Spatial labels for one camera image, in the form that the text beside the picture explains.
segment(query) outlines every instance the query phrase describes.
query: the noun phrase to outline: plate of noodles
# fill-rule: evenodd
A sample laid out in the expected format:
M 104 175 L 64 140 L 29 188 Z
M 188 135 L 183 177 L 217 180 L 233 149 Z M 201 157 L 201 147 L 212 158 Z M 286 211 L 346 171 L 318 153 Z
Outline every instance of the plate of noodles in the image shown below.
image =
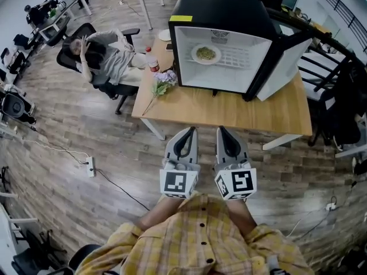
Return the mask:
M 220 60 L 222 53 L 214 45 L 200 44 L 191 50 L 191 56 L 197 63 L 212 65 Z

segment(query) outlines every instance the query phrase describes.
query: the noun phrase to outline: flower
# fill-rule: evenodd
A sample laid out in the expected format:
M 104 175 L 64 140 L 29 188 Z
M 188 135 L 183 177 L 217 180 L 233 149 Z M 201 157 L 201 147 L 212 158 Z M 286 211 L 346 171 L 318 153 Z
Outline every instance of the flower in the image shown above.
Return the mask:
M 151 89 L 153 98 L 151 99 L 148 107 L 145 109 L 143 115 L 148 111 L 150 105 L 153 103 L 156 97 L 164 95 L 169 88 L 175 86 L 177 83 L 177 75 L 170 69 L 163 73 L 155 73 L 154 79 L 155 83 Z

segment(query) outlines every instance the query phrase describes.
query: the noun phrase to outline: plastic bottle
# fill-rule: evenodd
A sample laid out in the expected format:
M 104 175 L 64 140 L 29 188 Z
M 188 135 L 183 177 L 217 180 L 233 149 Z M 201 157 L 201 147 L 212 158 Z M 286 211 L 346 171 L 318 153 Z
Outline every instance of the plastic bottle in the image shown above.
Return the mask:
M 145 54 L 145 58 L 147 60 L 148 66 L 151 72 L 158 72 L 159 71 L 159 64 L 157 58 L 151 53 L 151 48 L 147 47 L 145 49 L 147 52 Z

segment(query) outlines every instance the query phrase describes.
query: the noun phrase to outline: black mini fridge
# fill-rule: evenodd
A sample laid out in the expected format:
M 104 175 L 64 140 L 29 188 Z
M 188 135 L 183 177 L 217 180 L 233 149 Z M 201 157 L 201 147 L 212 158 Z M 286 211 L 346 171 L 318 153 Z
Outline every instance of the black mini fridge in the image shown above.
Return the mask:
M 265 100 L 289 83 L 311 43 L 279 34 L 259 0 L 178 0 L 169 21 L 182 87 Z

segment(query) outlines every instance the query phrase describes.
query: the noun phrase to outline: yellow sticker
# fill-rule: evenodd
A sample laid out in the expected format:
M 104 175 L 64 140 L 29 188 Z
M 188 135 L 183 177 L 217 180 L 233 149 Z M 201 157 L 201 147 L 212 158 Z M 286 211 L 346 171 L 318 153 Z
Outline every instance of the yellow sticker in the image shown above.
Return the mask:
M 192 15 L 172 15 L 170 21 L 192 21 Z

